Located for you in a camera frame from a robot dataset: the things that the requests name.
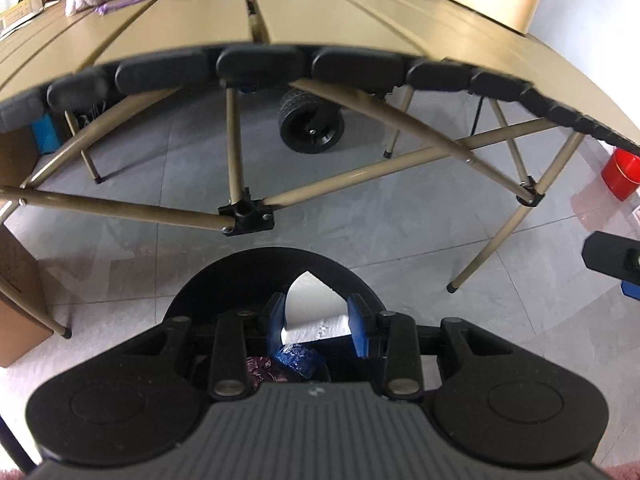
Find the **blue storage box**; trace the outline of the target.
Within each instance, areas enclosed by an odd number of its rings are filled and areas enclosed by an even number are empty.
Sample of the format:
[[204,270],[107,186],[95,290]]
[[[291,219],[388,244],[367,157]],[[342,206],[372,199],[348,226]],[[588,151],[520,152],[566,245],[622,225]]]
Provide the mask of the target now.
[[30,125],[35,144],[40,155],[56,152],[62,145],[53,120],[49,115],[44,115]]

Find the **black cart wheel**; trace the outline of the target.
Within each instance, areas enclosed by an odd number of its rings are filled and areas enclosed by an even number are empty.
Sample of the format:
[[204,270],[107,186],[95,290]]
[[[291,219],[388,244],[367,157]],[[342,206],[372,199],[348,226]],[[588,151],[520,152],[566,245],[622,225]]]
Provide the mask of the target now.
[[320,154],[340,142],[345,128],[341,107],[303,90],[282,96],[278,126],[283,143],[302,154]]

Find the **blue wrapper in bin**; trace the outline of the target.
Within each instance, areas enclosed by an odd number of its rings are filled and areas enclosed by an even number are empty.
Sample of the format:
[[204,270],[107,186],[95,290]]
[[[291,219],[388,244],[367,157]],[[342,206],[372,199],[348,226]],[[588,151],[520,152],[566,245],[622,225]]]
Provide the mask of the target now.
[[274,359],[280,367],[303,379],[310,379],[323,365],[322,355],[306,344],[285,344],[276,352]]

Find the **red plastic bucket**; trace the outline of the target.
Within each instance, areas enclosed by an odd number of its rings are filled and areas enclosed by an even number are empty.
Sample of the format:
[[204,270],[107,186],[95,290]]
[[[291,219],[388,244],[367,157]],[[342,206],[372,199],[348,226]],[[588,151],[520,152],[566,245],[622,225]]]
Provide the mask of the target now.
[[601,177],[611,193],[623,202],[639,189],[639,156],[616,148],[602,169]]

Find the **tan folding camping table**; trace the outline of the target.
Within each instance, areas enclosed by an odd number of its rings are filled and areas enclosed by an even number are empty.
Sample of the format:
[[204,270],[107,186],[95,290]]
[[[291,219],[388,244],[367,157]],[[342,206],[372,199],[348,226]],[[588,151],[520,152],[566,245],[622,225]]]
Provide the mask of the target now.
[[[451,157],[512,192],[518,210],[448,285],[458,290],[544,198],[585,136],[628,152],[639,131],[580,70],[545,44],[449,0],[148,0],[66,18],[51,6],[1,47],[1,128],[47,112],[81,110],[111,92],[122,100],[78,131],[19,186],[18,204],[220,231],[265,231],[273,215],[312,198]],[[189,84],[226,90],[230,203],[216,214],[47,193],[66,162],[123,122]],[[314,124],[342,108],[426,140],[427,148],[262,200],[243,179],[238,93],[288,84],[319,99]],[[528,122],[452,140],[380,93],[467,91],[515,102]]]

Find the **white paper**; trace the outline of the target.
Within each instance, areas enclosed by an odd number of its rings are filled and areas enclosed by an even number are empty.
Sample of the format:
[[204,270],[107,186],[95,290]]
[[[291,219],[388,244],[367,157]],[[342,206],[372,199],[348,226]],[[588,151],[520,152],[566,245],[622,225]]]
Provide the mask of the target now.
[[282,344],[308,344],[349,335],[347,301],[314,274],[300,274],[285,295]]

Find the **black round trash bin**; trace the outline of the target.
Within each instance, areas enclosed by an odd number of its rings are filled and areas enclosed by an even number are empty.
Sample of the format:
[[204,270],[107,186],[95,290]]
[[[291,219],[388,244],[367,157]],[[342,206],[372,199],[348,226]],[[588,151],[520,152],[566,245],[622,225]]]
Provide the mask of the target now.
[[384,310],[374,291],[339,263],[295,248],[256,248],[224,257],[201,270],[175,296],[166,318],[190,321],[175,364],[206,402],[219,396],[216,380],[230,372],[254,393],[263,382],[365,382],[378,363],[356,355],[352,336],[308,342],[323,365],[310,379],[280,367],[267,349],[268,307],[274,294],[285,294],[300,274],[314,274],[346,301],[359,294],[373,315]]

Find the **brown cardboard box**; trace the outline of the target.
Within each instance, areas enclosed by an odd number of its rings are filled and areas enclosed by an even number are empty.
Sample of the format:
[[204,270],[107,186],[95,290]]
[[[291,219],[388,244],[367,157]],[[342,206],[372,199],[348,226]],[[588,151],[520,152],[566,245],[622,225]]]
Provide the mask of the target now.
[[[21,128],[1,135],[1,184],[19,186],[35,169],[39,152],[32,129]],[[14,295],[47,314],[38,263],[6,226],[1,227],[1,277]],[[53,335],[1,294],[1,367],[7,368]]]

